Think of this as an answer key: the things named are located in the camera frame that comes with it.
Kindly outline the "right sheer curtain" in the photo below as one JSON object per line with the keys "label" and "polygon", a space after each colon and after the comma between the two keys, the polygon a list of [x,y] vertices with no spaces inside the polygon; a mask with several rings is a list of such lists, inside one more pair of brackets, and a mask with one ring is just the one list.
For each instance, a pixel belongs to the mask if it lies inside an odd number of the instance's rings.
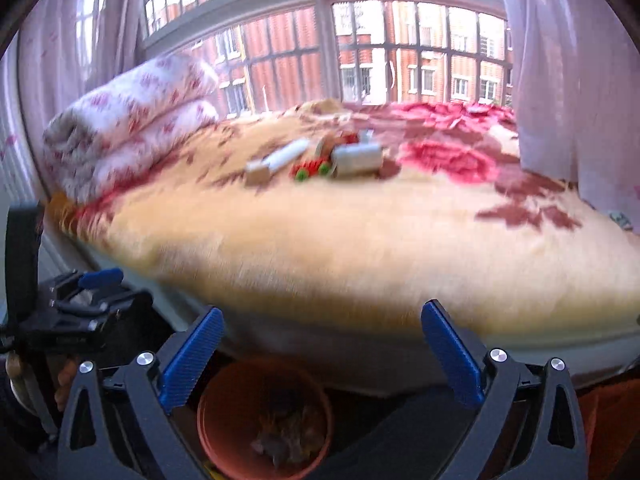
{"label": "right sheer curtain", "polygon": [[639,52],[605,0],[503,0],[525,169],[639,227]]}

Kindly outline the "folded white floral quilt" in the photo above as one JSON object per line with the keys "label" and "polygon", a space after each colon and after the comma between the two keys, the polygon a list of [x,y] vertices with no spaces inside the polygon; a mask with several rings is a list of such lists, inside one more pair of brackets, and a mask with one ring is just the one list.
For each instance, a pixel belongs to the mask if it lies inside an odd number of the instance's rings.
{"label": "folded white floral quilt", "polygon": [[70,200],[94,202],[213,125],[217,87],[216,70],[200,58],[152,58],[57,114],[43,133],[44,166]]}

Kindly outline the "white paper tube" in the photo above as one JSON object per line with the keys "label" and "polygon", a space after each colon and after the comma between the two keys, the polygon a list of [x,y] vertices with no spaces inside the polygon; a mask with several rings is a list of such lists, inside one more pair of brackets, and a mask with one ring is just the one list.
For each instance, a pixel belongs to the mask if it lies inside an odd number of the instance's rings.
{"label": "white paper tube", "polygon": [[262,162],[268,168],[270,174],[275,174],[302,156],[308,150],[309,144],[310,141],[308,139],[297,139],[274,151],[265,157]]}

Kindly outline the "sheer curtain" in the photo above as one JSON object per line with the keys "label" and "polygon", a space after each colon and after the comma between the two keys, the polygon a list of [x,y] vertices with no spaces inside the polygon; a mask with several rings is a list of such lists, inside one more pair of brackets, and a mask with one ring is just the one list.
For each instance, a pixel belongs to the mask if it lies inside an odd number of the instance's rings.
{"label": "sheer curtain", "polygon": [[42,135],[66,106],[138,65],[143,0],[36,0],[17,31],[17,91],[30,172],[50,192]]}
{"label": "sheer curtain", "polygon": [[525,169],[639,227],[639,52],[605,0],[503,0]]}

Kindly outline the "left sheer curtain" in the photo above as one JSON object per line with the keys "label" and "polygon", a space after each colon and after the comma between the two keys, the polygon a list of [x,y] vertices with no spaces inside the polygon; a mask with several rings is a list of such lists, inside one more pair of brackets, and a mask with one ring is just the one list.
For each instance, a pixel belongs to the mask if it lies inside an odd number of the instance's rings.
{"label": "left sheer curtain", "polygon": [[50,192],[42,135],[66,106],[138,65],[143,0],[36,0],[17,31],[17,91],[30,172]]}

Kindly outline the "orange trash bin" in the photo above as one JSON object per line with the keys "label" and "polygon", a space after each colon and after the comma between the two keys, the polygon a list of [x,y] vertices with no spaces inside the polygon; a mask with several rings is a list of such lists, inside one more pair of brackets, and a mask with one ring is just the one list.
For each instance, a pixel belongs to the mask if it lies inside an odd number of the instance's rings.
{"label": "orange trash bin", "polygon": [[333,415],[306,372],[254,359],[214,375],[198,401],[196,428],[206,457],[228,479],[303,479],[328,455]]}

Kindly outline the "barred window frame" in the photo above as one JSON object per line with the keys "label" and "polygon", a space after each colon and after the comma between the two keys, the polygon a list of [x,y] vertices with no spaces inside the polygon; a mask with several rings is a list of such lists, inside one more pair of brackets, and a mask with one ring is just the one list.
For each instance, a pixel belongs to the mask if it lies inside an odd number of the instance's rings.
{"label": "barred window frame", "polygon": [[219,76],[221,115],[345,102],[510,105],[502,0],[143,0],[149,55],[180,50]]}

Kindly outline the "red green toy car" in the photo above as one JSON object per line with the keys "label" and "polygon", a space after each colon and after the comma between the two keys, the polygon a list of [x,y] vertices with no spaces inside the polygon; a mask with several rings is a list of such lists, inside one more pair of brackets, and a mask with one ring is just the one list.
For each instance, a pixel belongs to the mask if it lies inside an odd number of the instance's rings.
{"label": "red green toy car", "polygon": [[291,177],[302,182],[312,177],[326,177],[331,171],[332,165],[326,158],[308,159],[292,167]]}

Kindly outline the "yellow floral bed blanket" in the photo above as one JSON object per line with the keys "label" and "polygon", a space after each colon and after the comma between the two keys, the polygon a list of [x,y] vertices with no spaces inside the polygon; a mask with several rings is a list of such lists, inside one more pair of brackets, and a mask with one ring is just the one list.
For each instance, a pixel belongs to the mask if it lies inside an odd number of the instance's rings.
{"label": "yellow floral bed blanket", "polygon": [[[378,144],[373,174],[312,177],[328,133]],[[262,160],[308,150],[275,174]],[[238,311],[416,336],[425,301],[509,344],[565,344],[639,328],[639,239],[574,184],[525,171],[512,110],[307,102],[194,133],[145,176],[60,229],[149,278]]]}

